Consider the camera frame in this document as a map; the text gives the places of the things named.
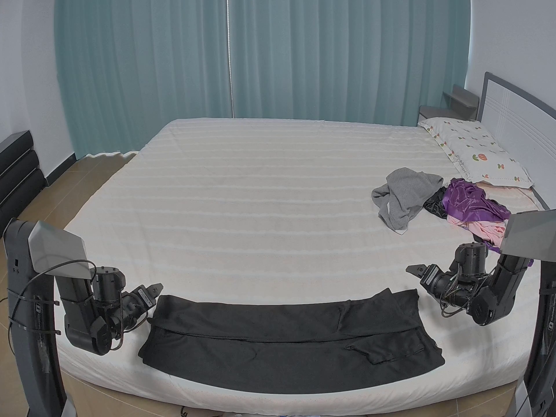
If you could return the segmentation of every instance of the curtain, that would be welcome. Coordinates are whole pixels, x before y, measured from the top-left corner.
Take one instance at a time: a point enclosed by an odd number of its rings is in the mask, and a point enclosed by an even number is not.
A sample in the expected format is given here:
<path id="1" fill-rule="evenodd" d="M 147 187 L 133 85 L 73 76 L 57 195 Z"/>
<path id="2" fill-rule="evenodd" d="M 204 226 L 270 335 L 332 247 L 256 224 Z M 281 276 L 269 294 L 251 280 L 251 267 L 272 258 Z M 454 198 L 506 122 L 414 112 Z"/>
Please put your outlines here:
<path id="1" fill-rule="evenodd" d="M 142 148 L 168 122 L 231 117 L 226 0 L 56 0 L 76 156 Z"/>
<path id="2" fill-rule="evenodd" d="M 467 72 L 470 0 L 229 0 L 235 117 L 414 126 Z"/>

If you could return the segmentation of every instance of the wall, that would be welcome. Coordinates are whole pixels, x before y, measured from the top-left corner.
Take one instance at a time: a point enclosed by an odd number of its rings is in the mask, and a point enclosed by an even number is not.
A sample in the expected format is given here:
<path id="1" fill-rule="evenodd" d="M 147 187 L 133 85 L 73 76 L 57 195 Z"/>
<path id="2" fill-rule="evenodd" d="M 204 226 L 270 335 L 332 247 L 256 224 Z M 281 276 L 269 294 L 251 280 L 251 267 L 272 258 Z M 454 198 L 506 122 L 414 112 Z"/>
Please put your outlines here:
<path id="1" fill-rule="evenodd" d="M 490 71 L 556 108 L 555 20 L 556 0 L 471 0 L 466 88 Z"/>
<path id="2" fill-rule="evenodd" d="M 45 176 L 73 154 L 54 54 L 54 0 L 0 0 L 0 141 L 30 129 Z"/>

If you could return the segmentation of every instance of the floor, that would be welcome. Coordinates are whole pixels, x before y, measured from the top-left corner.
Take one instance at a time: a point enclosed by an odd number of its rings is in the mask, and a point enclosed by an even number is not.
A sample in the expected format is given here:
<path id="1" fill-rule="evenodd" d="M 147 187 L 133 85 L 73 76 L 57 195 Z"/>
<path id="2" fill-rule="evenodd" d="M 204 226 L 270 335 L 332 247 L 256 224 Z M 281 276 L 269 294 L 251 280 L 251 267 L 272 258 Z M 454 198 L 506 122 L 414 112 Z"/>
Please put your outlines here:
<path id="1" fill-rule="evenodd" d="M 87 199 L 97 191 L 115 172 L 123 167 L 133 155 L 124 157 L 86 157 L 75 163 L 52 186 L 45 188 L 20 219 L 47 221 L 64 228 L 72 220 Z M 0 298 L 6 296 L 8 284 L 6 256 L 0 239 Z M 0 325 L 7 330 L 7 301 L 0 304 Z M 80 417 L 179 417 L 180 406 L 144 399 L 130 394 L 96 386 L 62 374 L 66 391 L 72 396 Z M 508 408 L 515 382 L 482 393 L 448 400 L 426 407 L 390 414 L 388 417 L 492 417 L 504 416 Z M 190 417 L 212 417 L 221 411 L 186 409 Z M 27 403 L 19 381 L 17 366 L 11 354 L 5 333 L 0 335 L 0 415 L 23 417 Z"/>

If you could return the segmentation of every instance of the baseboard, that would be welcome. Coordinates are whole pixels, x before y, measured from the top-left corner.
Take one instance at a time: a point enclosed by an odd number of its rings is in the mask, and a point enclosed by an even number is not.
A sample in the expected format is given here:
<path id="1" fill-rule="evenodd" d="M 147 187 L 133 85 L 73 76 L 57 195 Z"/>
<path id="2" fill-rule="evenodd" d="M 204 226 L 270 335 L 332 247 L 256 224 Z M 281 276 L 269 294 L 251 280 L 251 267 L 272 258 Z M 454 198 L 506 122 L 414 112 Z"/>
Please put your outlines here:
<path id="1" fill-rule="evenodd" d="M 45 179 L 46 185 L 50 186 L 54 184 L 55 180 L 63 175 L 64 171 L 68 170 L 73 164 L 77 162 L 75 158 L 75 153 L 68 157 L 63 163 L 58 165 Z"/>

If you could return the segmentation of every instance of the bed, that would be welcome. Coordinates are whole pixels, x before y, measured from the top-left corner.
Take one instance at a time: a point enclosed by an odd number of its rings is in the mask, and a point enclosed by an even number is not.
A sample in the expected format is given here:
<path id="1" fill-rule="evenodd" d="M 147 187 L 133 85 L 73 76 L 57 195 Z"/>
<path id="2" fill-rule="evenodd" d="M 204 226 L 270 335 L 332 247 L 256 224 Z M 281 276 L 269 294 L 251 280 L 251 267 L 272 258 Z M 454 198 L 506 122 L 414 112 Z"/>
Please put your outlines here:
<path id="1" fill-rule="evenodd" d="M 481 109 L 496 122 L 504 122 L 502 111 Z M 442 318 L 438 304 L 405 268 L 433 262 L 447 268 L 455 248 L 472 238 L 426 211 L 402 236 L 386 228 L 370 193 L 403 166 L 447 181 L 459 177 L 419 127 L 176 120 L 104 184 L 66 230 L 83 238 L 88 258 L 97 265 L 119 267 L 128 288 L 162 282 L 163 294 L 193 301 L 316 303 L 417 288 L 421 319 L 442 348 L 445 365 L 416 378 L 342 393 L 247 393 L 143 365 L 137 352 L 149 333 L 146 323 L 126 334 L 122 349 L 103 357 L 60 336 L 62 369 L 151 399 L 268 415 L 390 412 L 517 379 L 531 348 L 539 263 L 525 273 L 515 306 L 503 320 L 482 328 L 464 314 Z M 538 208 L 525 191 L 487 190 L 512 212 Z M 487 267 L 496 260 L 490 254 Z M 63 323 L 63 310 L 56 308 L 56 314 Z"/>

